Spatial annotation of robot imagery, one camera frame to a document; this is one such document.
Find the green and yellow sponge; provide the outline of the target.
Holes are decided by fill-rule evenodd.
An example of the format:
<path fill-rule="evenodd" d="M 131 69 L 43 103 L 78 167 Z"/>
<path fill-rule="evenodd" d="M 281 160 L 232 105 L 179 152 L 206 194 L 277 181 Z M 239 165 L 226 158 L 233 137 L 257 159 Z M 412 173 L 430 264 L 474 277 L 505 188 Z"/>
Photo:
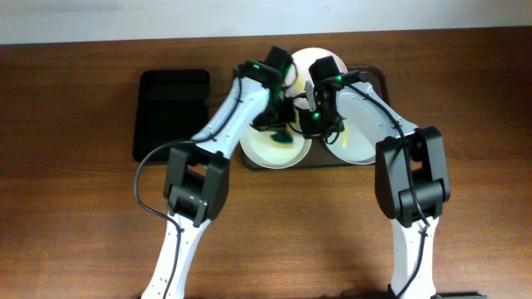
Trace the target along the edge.
<path fill-rule="evenodd" d="M 277 130 L 269 136 L 269 141 L 277 147 L 291 148 L 293 147 L 293 136 L 287 130 Z"/>

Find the light blue round plate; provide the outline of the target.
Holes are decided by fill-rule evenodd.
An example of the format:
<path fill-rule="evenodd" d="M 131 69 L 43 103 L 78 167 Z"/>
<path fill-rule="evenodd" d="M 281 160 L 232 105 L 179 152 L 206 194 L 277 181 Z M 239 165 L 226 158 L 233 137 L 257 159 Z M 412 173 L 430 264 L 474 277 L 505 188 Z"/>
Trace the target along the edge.
<path fill-rule="evenodd" d="M 369 140 L 350 121 L 343 121 L 344 131 L 332 133 L 325 139 L 329 151 L 349 164 L 373 164 L 375 149 Z"/>

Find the pink round plate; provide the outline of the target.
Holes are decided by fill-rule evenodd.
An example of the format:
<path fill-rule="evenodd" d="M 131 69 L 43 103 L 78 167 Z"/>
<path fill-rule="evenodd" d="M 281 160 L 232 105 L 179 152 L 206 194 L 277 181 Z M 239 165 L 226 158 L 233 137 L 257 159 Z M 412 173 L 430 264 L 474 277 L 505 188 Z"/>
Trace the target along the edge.
<path fill-rule="evenodd" d="M 309 67 L 317 60 L 326 56 L 332 56 L 337 68 L 341 73 L 347 73 L 348 69 L 342 59 L 335 53 L 317 47 L 308 47 L 296 51 L 292 54 L 295 66 L 291 66 L 287 76 L 285 77 L 285 84 L 289 88 L 285 91 L 288 97 L 294 97 L 299 94 L 305 94 L 306 86 L 311 84 L 314 86 L 314 81 L 310 75 Z"/>

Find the white round plate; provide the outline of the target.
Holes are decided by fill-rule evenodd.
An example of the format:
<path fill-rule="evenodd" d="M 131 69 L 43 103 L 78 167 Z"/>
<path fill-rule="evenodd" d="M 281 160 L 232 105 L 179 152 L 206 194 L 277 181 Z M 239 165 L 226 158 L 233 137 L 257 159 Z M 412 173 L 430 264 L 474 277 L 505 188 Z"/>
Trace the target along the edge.
<path fill-rule="evenodd" d="M 260 132 L 249 127 L 240 139 L 247 158 L 266 169 L 286 169 L 301 162 L 309 152 L 312 141 L 288 129 L 291 144 L 280 144 L 271 138 L 273 131 Z"/>

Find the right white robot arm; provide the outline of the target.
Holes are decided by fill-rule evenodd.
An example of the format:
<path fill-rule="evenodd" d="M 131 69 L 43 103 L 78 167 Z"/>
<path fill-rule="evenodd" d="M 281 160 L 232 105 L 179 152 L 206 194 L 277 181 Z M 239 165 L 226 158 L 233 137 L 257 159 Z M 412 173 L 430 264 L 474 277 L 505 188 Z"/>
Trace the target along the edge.
<path fill-rule="evenodd" d="M 375 149 L 375 195 L 392 224 L 394 298 L 434 298 L 433 243 L 450 182 L 443 138 L 399 116 L 359 71 L 340 72 L 332 56 L 317 59 L 305 90 L 309 108 L 299 114 L 307 139 L 337 136 L 344 121 Z"/>

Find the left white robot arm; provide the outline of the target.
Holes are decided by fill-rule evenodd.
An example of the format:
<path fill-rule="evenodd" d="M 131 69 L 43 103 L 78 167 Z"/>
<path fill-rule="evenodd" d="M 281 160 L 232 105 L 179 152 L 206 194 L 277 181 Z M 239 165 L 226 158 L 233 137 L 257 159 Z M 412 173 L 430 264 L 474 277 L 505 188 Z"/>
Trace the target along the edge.
<path fill-rule="evenodd" d="M 182 298 L 199 241 L 220 214 L 229 193 L 232 153 L 248 128 L 284 132 L 295 120 L 286 99 L 285 78 L 294 62 L 289 51 L 272 47 L 264 61 L 234 68 L 233 85 L 208 124 L 189 140 L 152 150 L 168 150 L 164 197 L 166 231 L 144 298 Z"/>

